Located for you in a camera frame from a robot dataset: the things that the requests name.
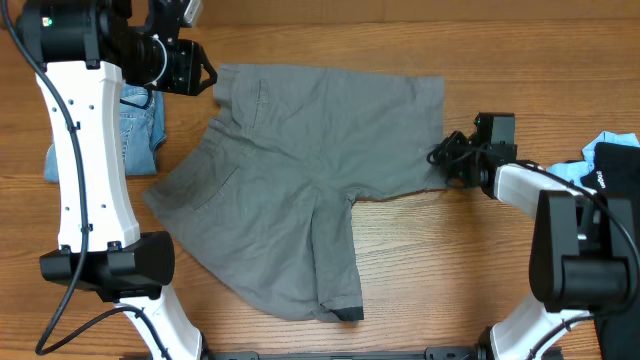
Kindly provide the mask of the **folded blue denim jeans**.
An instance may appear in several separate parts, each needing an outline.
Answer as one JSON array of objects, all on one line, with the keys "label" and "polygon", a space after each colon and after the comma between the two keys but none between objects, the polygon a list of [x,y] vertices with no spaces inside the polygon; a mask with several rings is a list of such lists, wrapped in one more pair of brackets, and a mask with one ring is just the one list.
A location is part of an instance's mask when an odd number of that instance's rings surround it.
[{"label": "folded blue denim jeans", "polygon": [[125,174],[156,175],[157,152],[166,141],[163,94],[124,84],[119,125]]}]

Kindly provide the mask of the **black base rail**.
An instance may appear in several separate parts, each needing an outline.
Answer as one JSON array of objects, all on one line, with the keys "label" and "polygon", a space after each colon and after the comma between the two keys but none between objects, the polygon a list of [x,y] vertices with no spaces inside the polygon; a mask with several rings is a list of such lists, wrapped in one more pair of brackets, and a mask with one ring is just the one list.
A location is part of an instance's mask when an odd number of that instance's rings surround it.
[{"label": "black base rail", "polygon": [[410,352],[351,352],[351,353],[296,353],[258,354],[256,352],[209,354],[214,360],[473,360],[488,359],[469,347],[430,347]]}]

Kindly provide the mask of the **grey shorts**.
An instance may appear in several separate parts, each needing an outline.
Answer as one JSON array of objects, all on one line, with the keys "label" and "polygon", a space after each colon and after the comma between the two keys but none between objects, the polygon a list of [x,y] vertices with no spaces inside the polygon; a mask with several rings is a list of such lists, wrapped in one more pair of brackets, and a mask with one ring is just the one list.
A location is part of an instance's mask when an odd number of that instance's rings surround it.
[{"label": "grey shorts", "polygon": [[427,160],[443,136],[444,79],[226,64],[214,97],[200,143],[145,203],[252,306],[362,320],[353,205],[445,187]]}]

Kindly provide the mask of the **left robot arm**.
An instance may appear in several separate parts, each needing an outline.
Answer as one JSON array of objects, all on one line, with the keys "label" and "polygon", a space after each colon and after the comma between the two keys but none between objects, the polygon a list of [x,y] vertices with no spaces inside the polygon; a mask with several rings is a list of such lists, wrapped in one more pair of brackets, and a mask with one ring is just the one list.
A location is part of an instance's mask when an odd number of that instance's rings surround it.
[{"label": "left robot arm", "polygon": [[142,232],[134,215],[120,135],[121,90],[196,96],[217,79],[203,48],[180,31],[198,0],[152,1],[141,26],[128,1],[27,1],[6,17],[34,69],[56,151],[58,246],[40,259],[43,278],[68,294],[89,291],[124,314],[152,359],[209,359],[205,336],[184,312],[172,280],[174,244]]}]

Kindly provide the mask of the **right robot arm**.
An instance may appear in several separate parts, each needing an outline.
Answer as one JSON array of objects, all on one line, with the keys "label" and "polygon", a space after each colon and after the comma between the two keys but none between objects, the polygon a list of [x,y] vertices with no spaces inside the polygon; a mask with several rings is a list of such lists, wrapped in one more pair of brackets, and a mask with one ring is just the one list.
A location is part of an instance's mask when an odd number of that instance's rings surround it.
[{"label": "right robot arm", "polygon": [[560,338],[597,316],[627,310],[638,292],[631,201],[518,159],[515,122],[512,113],[481,112],[472,135],[453,132],[427,160],[456,187],[479,187],[533,219],[531,293],[475,345],[432,347],[428,359],[559,359]]}]

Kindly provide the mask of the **light blue garment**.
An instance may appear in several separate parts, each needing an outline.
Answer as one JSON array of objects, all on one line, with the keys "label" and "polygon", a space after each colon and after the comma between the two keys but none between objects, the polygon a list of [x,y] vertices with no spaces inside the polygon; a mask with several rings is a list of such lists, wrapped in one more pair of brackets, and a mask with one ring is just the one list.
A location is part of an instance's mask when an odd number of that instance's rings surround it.
[{"label": "light blue garment", "polygon": [[581,179],[595,168],[595,147],[598,143],[639,147],[639,141],[634,133],[616,134],[609,131],[601,132],[593,141],[582,149],[583,159],[554,164],[547,171],[574,185],[583,186]]}]

